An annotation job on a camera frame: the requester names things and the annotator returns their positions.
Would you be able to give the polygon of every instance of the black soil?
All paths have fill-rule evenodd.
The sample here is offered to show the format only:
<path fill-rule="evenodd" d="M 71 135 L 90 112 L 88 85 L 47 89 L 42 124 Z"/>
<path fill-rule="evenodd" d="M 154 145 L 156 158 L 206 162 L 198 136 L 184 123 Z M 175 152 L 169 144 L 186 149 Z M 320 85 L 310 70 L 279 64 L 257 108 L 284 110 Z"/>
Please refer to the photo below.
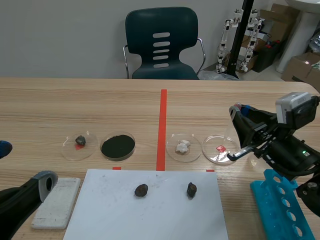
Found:
<path fill-rule="evenodd" d="M 103 143 L 101 152 L 109 158 L 122 158 L 128 155 L 135 145 L 135 141 L 127 135 L 114 136 Z"/>

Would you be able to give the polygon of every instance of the dark rock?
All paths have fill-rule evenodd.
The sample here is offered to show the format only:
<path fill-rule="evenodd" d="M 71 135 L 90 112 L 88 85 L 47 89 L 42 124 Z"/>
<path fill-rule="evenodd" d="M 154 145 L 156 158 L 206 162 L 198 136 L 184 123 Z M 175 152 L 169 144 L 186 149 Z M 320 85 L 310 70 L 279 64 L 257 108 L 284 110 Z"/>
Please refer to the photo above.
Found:
<path fill-rule="evenodd" d="M 147 195 L 147 192 L 148 192 L 148 185 L 141 184 L 135 189 L 134 194 L 137 197 L 144 197 L 145 195 Z"/>
<path fill-rule="evenodd" d="M 75 142 L 79 145 L 85 145 L 86 144 L 86 139 L 84 136 L 80 135 L 75 139 Z"/>
<path fill-rule="evenodd" d="M 190 198 L 193 198 L 197 192 L 197 186 L 194 185 L 192 182 L 189 183 L 188 189 L 186 190 L 186 193 Z"/>

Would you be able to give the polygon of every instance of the petri dish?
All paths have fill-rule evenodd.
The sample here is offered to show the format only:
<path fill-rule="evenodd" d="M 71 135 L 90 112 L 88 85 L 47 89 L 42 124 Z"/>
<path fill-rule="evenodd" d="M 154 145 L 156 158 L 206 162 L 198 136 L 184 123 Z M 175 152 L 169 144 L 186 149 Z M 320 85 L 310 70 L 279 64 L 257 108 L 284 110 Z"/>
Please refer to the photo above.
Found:
<path fill-rule="evenodd" d="M 103 138 L 100 144 L 102 154 L 112 161 L 123 161 L 134 154 L 136 140 L 126 131 L 115 131 Z"/>
<path fill-rule="evenodd" d="M 190 142 L 188 151 L 184 153 L 176 152 L 177 145 L 182 140 L 187 140 L 188 142 Z M 183 163 L 192 162 L 199 158 L 201 155 L 201 143 L 194 134 L 174 133 L 167 140 L 165 147 L 170 157 Z"/>
<path fill-rule="evenodd" d="M 83 136 L 85 138 L 85 145 L 76 143 L 76 138 Z M 79 161 L 91 156 L 98 146 L 98 139 L 93 133 L 86 131 L 80 132 L 73 136 L 67 136 L 65 142 L 62 144 L 62 155 L 72 161 Z"/>
<path fill-rule="evenodd" d="M 224 135 L 208 136 L 202 143 L 202 152 L 211 162 L 219 165 L 230 165 L 235 163 L 230 161 L 227 154 L 233 154 L 239 151 L 237 143 L 230 137 Z"/>

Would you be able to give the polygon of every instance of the wooden table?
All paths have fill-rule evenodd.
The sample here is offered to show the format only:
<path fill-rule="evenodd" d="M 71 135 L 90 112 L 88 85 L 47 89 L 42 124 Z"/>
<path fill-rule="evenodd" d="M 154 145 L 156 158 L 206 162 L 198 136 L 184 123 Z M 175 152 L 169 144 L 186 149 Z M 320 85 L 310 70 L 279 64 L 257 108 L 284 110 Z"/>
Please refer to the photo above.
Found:
<path fill-rule="evenodd" d="M 161 89 L 168 89 L 166 136 L 192 133 L 203 141 L 224 134 L 228 109 L 236 102 L 275 112 L 275 101 L 290 92 L 317 94 L 300 82 L 192 81 L 0 78 L 1 140 L 13 144 L 0 161 L 0 190 L 20 186 L 42 170 L 60 177 L 84 180 L 87 169 L 155 170 Z M 311 147 L 320 146 L 320 111 L 316 119 L 297 131 Z M 81 161 L 66 160 L 61 151 L 66 136 L 91 131 L 99 141 L 113 131 L 127 131 L 136 139 L 133 156 L 122 162 L 105 159 L 97 149 Z M 230 135 L 238 141 L 235 131 Z M 250 183 L 264 179 L 262 171 L 244 158 L 219 166 L 203 155 L 182 163 L 166 156 L 167 171 L 215 169 L 230 240 L 266 239 Z M 303 183 L 307 177 L 301 177 Z M 299 200 L 305 217 L 320 239 L 319 217 Z M 34 214 L 13 239 L 61 240 L 64 230 L 34 230 Z"/>

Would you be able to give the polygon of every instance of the blue test tube rack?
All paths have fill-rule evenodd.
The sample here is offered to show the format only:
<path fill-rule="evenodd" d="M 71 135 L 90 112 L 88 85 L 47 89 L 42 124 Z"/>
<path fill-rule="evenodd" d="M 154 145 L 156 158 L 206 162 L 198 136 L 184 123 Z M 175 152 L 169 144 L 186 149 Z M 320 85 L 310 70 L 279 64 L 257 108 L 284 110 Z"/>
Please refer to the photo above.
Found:
<path fill-rule="evenodd" d="M 268 240 L 316 240 L 294 194 L 296 181 L 272 169 L 250 184 Z"/>

